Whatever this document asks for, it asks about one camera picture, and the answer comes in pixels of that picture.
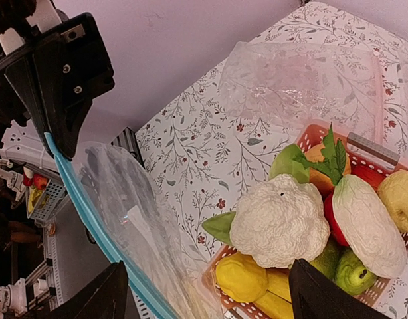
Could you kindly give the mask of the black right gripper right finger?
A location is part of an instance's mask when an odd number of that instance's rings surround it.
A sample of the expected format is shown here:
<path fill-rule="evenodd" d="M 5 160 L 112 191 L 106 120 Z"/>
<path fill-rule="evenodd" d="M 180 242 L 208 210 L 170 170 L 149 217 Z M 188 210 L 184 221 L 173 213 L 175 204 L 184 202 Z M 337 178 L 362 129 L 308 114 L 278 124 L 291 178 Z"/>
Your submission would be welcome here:
<path fill-rule="evenodd" d="M 304 259 L 294 261 L 289 287 L 295 319 L 388 319 L 345 293 Z"/>

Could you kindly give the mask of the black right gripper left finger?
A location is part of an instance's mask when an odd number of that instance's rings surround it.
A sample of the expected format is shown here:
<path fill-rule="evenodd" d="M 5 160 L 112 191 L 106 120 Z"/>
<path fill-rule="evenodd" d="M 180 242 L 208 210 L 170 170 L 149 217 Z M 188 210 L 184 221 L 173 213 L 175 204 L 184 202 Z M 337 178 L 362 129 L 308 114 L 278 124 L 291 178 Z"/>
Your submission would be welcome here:
<path fill-rule="evenodd" d="M 47 318 L 123 318 L 127 293 L 128 274 L 124 262 L 112 263 L 77 295 L 50 312 Z"/>

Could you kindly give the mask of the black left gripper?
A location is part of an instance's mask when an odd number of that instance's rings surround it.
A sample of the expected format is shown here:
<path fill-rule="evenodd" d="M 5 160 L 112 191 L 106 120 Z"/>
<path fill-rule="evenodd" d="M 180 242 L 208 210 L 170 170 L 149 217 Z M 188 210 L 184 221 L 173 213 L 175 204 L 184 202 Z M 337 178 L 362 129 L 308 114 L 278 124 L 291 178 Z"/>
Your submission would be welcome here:
<path fill-rule="evenodd" d="M 114 70 L 94 17 L 82 13 L 48 32 L 34 56 L 5 57 L 6 81 L 26 108 L 45 151 L 46 133 L 71 160 L 93 99 L 114 88 Z"/>

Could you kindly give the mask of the white toy cauliflower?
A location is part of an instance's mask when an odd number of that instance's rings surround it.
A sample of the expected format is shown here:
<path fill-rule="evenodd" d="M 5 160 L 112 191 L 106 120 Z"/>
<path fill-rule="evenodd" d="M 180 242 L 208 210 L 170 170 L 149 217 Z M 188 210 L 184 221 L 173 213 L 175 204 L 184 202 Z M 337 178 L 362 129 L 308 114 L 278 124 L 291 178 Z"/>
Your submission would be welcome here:
<path fill-rule="evenodd" d="M 313 261 L 330 236 L 320 192 L 289 174 L 256 184 L 234 211 L 208 218 L 201 226 L 262 268 L 288 268 L 296 259 Z"/>

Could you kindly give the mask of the clear zip top bag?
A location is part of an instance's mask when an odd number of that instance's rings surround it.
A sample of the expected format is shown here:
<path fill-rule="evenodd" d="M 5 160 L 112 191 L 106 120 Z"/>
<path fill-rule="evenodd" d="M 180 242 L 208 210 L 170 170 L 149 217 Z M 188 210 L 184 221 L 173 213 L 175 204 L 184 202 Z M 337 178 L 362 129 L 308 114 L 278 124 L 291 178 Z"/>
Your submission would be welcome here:
<path fill-rule="evenodd" d="M 123 262 L 128 284 L 156 318 L 222 318 L 219 295 L 203 290 L 183 254 L 175 213 L 128 150 L 85 142 L 66 158 L 45 140 L 86 228 L 110 262 Z"/>

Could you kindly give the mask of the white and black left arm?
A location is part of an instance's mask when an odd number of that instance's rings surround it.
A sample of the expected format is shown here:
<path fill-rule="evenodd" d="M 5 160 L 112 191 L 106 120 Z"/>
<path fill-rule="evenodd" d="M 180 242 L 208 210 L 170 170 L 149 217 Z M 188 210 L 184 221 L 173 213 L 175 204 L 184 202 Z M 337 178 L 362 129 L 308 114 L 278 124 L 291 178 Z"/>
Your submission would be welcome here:
<path fill-rule="evenodd" d="M 56 169 L 71 160 L 114 69 L 92 14 L 52 1 L 0 1 L 0 159 Z"/>

